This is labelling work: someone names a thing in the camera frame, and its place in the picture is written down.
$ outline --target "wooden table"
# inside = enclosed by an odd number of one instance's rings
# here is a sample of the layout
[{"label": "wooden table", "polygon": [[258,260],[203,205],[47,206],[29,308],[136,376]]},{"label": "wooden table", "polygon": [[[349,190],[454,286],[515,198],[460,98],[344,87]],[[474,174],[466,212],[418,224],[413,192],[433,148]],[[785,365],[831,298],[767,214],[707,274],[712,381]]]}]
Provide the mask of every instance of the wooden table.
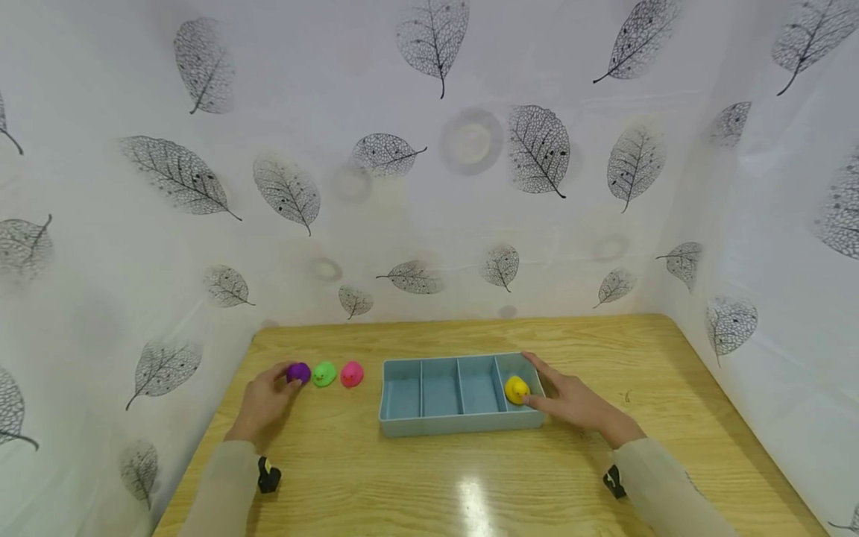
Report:
[{"label": "wooden table", "polygon": [[659,315],[267,328],[254,338],[156,537],[176,535],[205,462],[259,371],[286,357],[363,364],[363,383],[307,386],[265,453],[287,475],[248,535],[652,535],[600,481],[595,434],[541,429],[388,439],[381,363],[527,349],[634,416],[741,535],[825,535],[678,328]]}]

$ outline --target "hand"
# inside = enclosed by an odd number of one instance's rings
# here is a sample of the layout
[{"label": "hand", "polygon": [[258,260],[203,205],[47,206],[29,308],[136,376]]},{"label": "hand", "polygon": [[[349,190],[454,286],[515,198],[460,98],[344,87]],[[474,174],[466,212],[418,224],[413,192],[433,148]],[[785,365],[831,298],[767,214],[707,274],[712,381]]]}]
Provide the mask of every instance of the hand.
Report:
[{"label": "hand", "polygon": [[302,385],[302,381],[298,379],[288,384],[278,382],[286,375],[286,369],[291,364],[292,362],[281,362],[263,371],[247,384],[239,415],[223,438],[224,441],[246,440],[256,443],[263,429],[280,418]]},{"label": "hand", "polygon": [[647,436],[634,419],[597,395],[579,377],[557,372],[533,352],[523,351],[522,356],[557,391],[556,399],[527,395],[522,398],[526,405],[576,427],[597,430],[612,449]]}]

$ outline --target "white backdrop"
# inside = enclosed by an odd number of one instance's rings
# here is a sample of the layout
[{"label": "white backdrop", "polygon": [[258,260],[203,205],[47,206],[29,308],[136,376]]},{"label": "white backdrop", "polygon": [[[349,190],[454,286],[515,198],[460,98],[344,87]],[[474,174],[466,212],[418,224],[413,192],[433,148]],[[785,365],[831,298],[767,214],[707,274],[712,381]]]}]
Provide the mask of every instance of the white backdrop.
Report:
[{"label": "white backdrop", "polygon": [[0,534],[149,534],[262,326],[652,311],[848,533],[859,1],[415,2],[0,8]]}]

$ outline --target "blue tray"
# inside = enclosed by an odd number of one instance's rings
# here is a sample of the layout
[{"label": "blue tray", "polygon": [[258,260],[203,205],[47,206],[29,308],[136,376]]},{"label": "blue tray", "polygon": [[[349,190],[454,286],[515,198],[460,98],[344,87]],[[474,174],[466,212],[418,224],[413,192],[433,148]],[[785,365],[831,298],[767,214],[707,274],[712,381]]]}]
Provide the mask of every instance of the blue tray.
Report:
[{"label": "blue tray", "polygon": [[481,356],[386,360],[379,422],[385,436],[446,435],[483,430],[537,429],[544,414],[504,397],[518,375],[545,395],[536,369],[518,352]]}]

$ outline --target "sleeve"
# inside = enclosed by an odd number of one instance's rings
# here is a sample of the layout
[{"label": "sleeve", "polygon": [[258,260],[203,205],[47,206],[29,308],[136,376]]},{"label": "sleeve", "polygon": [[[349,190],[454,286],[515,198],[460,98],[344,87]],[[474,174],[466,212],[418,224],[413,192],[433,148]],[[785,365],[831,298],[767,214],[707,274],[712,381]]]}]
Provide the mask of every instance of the sleeve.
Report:
[{"label": "sleeve", "polygon": [[179,537],[244,537],[259,456],[250,442],[223,442],[203,470]]},{"label": "sleeve", "polygon": [[737,533],[656,440],[628,442],[614,452],[621,485],[660,537],[735,537]]}]

